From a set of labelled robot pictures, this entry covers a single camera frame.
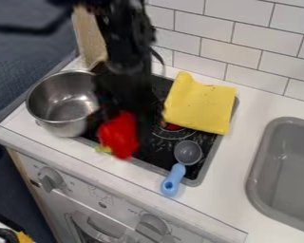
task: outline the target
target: red toy pepper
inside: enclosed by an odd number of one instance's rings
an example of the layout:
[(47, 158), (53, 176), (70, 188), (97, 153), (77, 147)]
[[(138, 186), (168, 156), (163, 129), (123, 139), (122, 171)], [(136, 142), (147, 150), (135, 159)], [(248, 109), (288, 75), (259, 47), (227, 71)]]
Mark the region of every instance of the red toy pepper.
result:
[(139, 148), (136, 120), (128, 112), (121, 112), (112, 121), (102, 124), (97, 136), (102, 146), (111, 148), (113, 155), (119, 159), (128, 159)]

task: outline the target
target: yellow cloth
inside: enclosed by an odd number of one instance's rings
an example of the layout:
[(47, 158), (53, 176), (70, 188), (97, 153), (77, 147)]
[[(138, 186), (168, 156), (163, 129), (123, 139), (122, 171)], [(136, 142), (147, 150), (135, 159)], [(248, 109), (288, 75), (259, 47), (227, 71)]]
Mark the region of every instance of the yellow cloth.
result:
[(164, 104), (166, 122), (224, 135), (229, 131), (236, 89), (205, 85), (180, 72)]

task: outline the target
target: knob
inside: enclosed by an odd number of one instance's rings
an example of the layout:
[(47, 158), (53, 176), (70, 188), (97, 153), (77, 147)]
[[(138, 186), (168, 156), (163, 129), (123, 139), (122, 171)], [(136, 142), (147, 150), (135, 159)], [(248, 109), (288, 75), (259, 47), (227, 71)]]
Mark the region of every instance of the knob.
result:
[(61, 188), (64, 183), (62, 176), (49, 167), (40, 169), (38, 172), (38, 179), (48, 193), (53, 189)]
[(166, 224), (154, 215), (143, 215), (136, 231), (156, 243), (175, 243)]

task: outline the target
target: metal bowl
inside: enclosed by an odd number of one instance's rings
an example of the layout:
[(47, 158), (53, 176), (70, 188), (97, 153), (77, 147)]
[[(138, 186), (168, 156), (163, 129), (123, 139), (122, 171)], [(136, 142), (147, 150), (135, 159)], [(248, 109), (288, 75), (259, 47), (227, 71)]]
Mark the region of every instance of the metal bowl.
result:
[(87, 71), (66, 71), (46, 77), (29, 92), (28, 112), (56, 136), (83, 134), (87, 116), (98, 109), (94, 76)]

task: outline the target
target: sink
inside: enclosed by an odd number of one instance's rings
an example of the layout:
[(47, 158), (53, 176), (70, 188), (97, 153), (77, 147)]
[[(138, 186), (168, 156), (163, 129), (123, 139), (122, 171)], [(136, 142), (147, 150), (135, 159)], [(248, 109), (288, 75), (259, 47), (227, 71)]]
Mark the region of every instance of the sink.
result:
[(261, 213), (304, 231), (304, 120), (279, 118), (267, 125), (246, 192)]

